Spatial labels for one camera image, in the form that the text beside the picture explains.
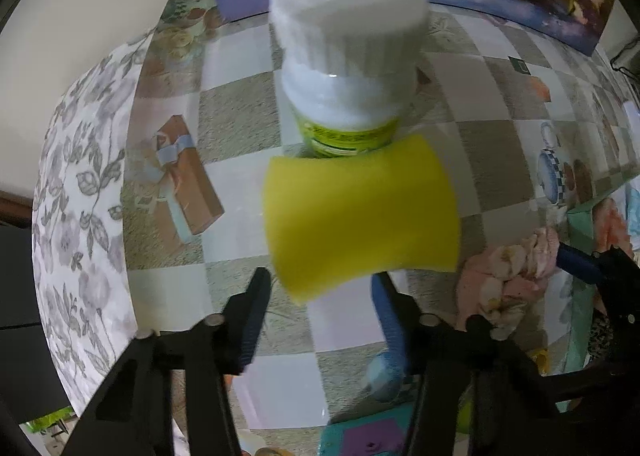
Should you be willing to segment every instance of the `plastic jar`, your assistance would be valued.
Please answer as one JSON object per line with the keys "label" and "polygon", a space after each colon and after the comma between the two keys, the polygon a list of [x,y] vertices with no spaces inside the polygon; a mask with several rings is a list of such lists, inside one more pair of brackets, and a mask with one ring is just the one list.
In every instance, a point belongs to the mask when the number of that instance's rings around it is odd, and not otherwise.
{"label": "plastic jar", "polygon": [[323,157],[390,142],[415,94],[427,0],[270,0],[282,87]]}

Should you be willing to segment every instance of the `screw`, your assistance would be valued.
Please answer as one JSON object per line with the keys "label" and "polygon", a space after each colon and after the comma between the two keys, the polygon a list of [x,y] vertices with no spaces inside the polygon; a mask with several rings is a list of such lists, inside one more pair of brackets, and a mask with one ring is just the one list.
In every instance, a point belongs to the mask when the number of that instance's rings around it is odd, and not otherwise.
{"label": "screw", "polygon": [[156,332],[154,332],[151,328],[140,328],[138,331],[136,331],[136,339],[148,339],[155,334]]}
{"label": "screw", "polygon": [[225,323],[225,316],[221,313],[212,313],[207,315],[203,321],[207,326],[222,326]]}
{"label": "screw", "polygon": [[434,327],[440,324],[440,318],[433,313],[423,313],[420,315],[420,324],[423,326]]}

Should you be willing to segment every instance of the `checkered tablecloth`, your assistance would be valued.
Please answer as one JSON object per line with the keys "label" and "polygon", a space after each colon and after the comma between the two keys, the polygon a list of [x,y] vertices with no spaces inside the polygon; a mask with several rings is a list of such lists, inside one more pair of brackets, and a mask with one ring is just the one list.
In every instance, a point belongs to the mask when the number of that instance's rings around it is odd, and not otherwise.
{"label": "checkered tablecloth", "polygon": [[[545,224],[566,235],[566,207],[549,203],[538,184],[538,156],[547,147],[541,124],[551,124],[562,149],[591,170],[594,192],[602,194],[638,163],[638,145],[622,107],[632,98],[628,88],[598,52],[587,58],[485,14],[445,6],[432,10],[418,65],[430,82],[416,95],[400,132],[422,134],[449,173],[462,220],[461,259],[487,245],[515,242]],[[529,75],[516,71],[510,58],[524,61],[542,80],[551,102],[543,102]],[[159,281],[208,288],[209,294],[196,299],[210,297],[218,311],[244,289],[255,267],[273,273],[262,223],[262,179],[271,157],[304,149],[281,87],[281,66],[282,51],[262,14],[219,28],[200,56],[169,76],[182,75],[178,83],[163,83],[143,68],[129,133],[152,133],[169,115],[183,114],[225,214],[197,242],[167,257],[152,217],[135,207],[133,183],[125,181],[124,242],[132,288]],[[445,319],[455,315],[458,274],[392,276],[423,310]],[[350,281],[296,306],[274,280],[256,357],[232,386],[239,428],[263,436],[270,446],[310,455],[331,418],[388,407],[364,389],[367,364],[385,346],[369,285],[368,278]],[[516,332],[525,349],[548,346],[554,372],[564,368],[570,305],[571,280],[560,272]]]}

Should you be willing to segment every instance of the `floral tablecloth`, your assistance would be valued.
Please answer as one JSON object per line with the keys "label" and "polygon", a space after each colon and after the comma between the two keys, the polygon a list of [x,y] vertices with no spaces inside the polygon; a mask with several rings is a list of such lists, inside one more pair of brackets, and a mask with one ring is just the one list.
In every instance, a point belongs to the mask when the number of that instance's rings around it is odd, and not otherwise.
{"label": "floral tablecloth", "polygon": [[[452,181],[461,259],[543,225],[566,239],[567,209],[638,166],[622,107],[632,99],[628,87],[597,53],[587,58],[485,14],[432,9],[420,91],[400,133],[422,134]],[[213,0],[169,0],[158,28],[73,83],[52,117],[34,199],[33,264],[47,343],[78,413],[136,329],[144,303],[132,304],[130,287],[201,282],[218,311],[255,267],[271,268],[262,177],[271,157],[305,154],[304,146],[267,16],[221,23]],[[225,213],[168,253],[129,160],[174,114]],[[572,165],[588,194],[571,189],[552,203],[539,184],[543,150]],[[457,274],[392,277],[422,309],[452,320]],[[523,347],[548,348],[553,372],[564,369],[570,315],[571,280],[558,273],[516,332]],[[369,371],[384,348],[368,278],[306,306],[294,305],[274,278],[254,363],[230,387],[236,426],[269,446],[314,454],[329,420],[406,399],[371,393]]]}

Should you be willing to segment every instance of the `wall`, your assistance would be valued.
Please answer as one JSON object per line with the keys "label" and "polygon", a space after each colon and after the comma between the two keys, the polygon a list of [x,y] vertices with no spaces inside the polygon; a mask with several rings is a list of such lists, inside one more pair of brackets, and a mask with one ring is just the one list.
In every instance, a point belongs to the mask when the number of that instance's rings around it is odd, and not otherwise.
{"label": "wall", "polygon": [[21,0],[0,33],[0,191],[31,197],[57,99],[166,0]]}
{"label": "wall", "polygon": [[600,38],[600,45],[604,48],[607,57],[613,58],[637,33],[636,26],[624,7],[616,0]]}

